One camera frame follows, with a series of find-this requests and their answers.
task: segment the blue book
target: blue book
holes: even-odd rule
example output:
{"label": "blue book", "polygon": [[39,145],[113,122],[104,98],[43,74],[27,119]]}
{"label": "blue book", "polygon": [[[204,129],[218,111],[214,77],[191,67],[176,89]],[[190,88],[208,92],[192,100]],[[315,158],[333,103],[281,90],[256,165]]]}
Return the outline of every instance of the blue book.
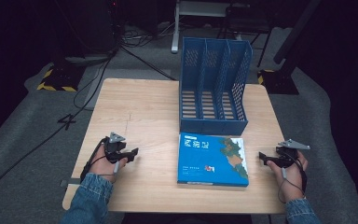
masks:
{"label": "blue book", "polygon": [[249,185],[242,138],[180,133],[178,184]]}

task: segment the black stand base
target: black stand base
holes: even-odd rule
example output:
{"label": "black stand base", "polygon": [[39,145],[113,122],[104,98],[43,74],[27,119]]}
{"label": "black stand base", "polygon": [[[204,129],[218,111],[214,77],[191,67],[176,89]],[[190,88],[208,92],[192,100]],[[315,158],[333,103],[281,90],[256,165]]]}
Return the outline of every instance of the black stand base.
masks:
{"label": "black stand base", "polygon": [[257,79],[260,85],[266,87],[268,94],[299,95],[292,78],[282,76],[279,70],[261,70],[257,73]]}
{"label": "black stand base", "polygon": [[47,91],[77,91],[77,86],[85,70],[86,67],[67,66],[65,68],[58,68],[51,66],[37,89]]}

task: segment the denim sleeve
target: denim sleeve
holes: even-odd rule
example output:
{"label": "denim sleeve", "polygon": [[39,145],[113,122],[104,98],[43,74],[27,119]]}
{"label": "denim sleeve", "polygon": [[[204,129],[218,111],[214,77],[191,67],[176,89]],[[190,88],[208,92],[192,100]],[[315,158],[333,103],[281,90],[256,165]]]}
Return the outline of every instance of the denim sleeve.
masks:
{"label": "denim sleeve", "polygon": [[287,220],[290,224],[321,223],[307,199],[296,199],[286,204]]}
{"label": "denim sleeve", "polygon": [[104,223],[112,192],[113,185],[109,181],[99,175],[86,174],[60,223]]}

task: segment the gray carpet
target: gray carpet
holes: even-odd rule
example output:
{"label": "gray carpet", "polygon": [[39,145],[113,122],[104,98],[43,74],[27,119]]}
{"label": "gray carpet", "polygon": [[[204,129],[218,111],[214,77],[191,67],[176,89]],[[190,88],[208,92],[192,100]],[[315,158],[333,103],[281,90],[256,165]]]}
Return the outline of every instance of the gray carpet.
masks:
{"label": "gray carpet", "polygon": [[[260,68],[255,67],[260,55],[260,50],[255,49],[248,83],[257,83],[256,72],[260,69],[279,69],[280,65],[275,64],[272,58],[289,32],[274,30]],[[216,34],[216,29],[203,28],[186,30],[181,36],[215,37]],[[255,44],[262,44],[263,38],[261,36]],[[171,54],[171,41],[172,36],[168,35],[144,47],[129,50],[179,78],[181,51]],[[54,133],[61,126],[57,123],[58,119],[68,114],[74,115],[78,110],[74,101],[77,105],[83,105],[90,97],[90,91],[95,90],[95,84],[88,85],[85,90],[78,92],[76,98],[76,92],[37,91],[36,87],[49,66],[47,64],[41,68],[40,73],[24,83],[28,95],[0,129],[0,175]],[[86,69],[79,84],[80,89],[92,81],[99,67],[94,65]],[[166,78],[123,51],[107,68],[106,77],[121,74],[128,78]],[[324,90],[299,69],[292,77],[300,94],[270,95],[270,100],[284,137],[312,148],[305,153],[310,162],[307,198],[322,223],[358,223],[356,189],[337,154],[330,133],[329,99]],[[0,223],[59,222],[64,213],[64,189],[60,187],[60,181],[72,173],[91,113],[79,113],[75,118],[76,123],[71,124],[68,131],[58,132],[0,181]],[[122,214],[111,212],[108,223],[119,223],[121,218]],[[264,215],[252,218],[255,224],[268,223],[268,217]],[[272,223],[284,223],[283,215],[272,216],[272,219]]]}

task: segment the hand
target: hand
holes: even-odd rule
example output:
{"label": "hand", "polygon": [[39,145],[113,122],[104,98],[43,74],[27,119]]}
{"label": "hand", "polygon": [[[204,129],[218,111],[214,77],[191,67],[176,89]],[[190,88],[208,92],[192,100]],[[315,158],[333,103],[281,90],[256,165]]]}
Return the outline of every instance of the hand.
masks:
{"label": "hand", "polygon": [[[116,165],[111,163],[106,157],[104,153],[104,145],[101,145],[100,148],[98,148],[97,153],[95,154],[94,158],[92,159],[92,165],[89,169],[90,173],[94,173],[96,175],[100,175],[103,178],[107,179],[111,183],[115,183],[115,167]],[[119,168],[121,169],[124,166],[126,166],[127,158],[123,158],[119,162]]]}
{"label": "hand", "polygon": [[[308,161],[305,159],[301,152],[297,152],[298,160],[301,162],[304,171],[307,169]],[[288,203],[294,199],[304,198],[302,189],[302,178],[298,166],[293,163],[290,167],[286,168],[286,180],[283,179],[282,168],[275,164],[273,161],[267,161],[269,168],[275,173],[278,186],[281,188],[281,192],[285,201]]]}

